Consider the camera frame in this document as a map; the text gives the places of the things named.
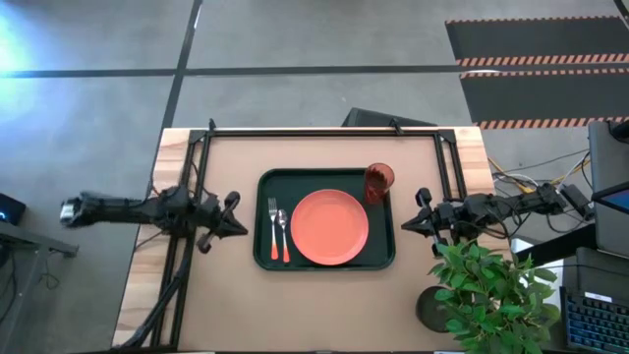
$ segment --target orange plate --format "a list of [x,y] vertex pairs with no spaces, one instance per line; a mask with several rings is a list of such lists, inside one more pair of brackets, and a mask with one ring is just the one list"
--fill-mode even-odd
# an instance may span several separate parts
[[363,250],[370,225],[354,197],[320,190],[303,198],[291,218],[291,236],[307,259],[325,266],[352,260]]

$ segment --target desk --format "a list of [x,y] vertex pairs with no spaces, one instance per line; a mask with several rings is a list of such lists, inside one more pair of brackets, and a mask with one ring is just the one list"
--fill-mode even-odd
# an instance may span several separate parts
[[[405,132],[444,129],[451,129],[456,137],[468,194],[491,193],[493,185],[478,128],[407,128]],[[363,132],[366,128],[356,130]],[[367,130],[393,132],[392,128]],[[178,183],[189,134],[188,129],[164,131],[153,170],[153,183],[158,190]],[[431,240],[399,228],[419,211],[414,195],[420,187],[430,188],[435,201],[443,198],[436,149],[430,139],[409,136],[212,138],[204,184],[219,197],[231,190],[241,193],[243,198],[235,214],[250,235],[215,239],[206,256],[195,251],[178,348],[191,351],[456,349],[452,335],[431,332],[415,318],[419,294],[436,284],[436,279],[427,275],[435,260],[430,250]],[[450,153],[445,156],[449,184],[456,186],[452,158]],[[257,266],[252,249],[257,181],[262,173],[278,167],[365,167],[375,161],[389,164],[396,173],[391,203],[397,255],[390,267],[380,271],[286,273]],[[138,242],[156,231],[154,227],[141,227]],[[159,237],[135,253],[114,344],[133,333],[156,301],[167,241],[166,236]],[[490,249],[506,252],[509,249],[507,241],[486,235],[480,237],[479,243]],[[172,303],[164,328],[170,326]],[[167,329],[162,331],[162,341],[168,333]]]

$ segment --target computer monitor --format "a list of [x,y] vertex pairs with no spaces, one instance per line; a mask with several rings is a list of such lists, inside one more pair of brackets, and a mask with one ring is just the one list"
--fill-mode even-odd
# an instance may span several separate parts
[[629,182],[593,193],[592,201],[629,213]]

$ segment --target black floor mat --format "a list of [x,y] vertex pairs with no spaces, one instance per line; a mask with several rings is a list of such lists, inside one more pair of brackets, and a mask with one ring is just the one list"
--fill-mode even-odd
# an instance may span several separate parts
[[629,62],[629,30],[612,16],[446,22],[462,66]]
[[482,129],[629,119],[629,68],[464,73],[461,85],[472,122]]

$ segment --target keyboard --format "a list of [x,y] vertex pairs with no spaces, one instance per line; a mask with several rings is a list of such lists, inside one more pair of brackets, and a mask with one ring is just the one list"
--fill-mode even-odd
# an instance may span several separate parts
[[562,287],[561,307],[568,348],[629,353],[629,302]]

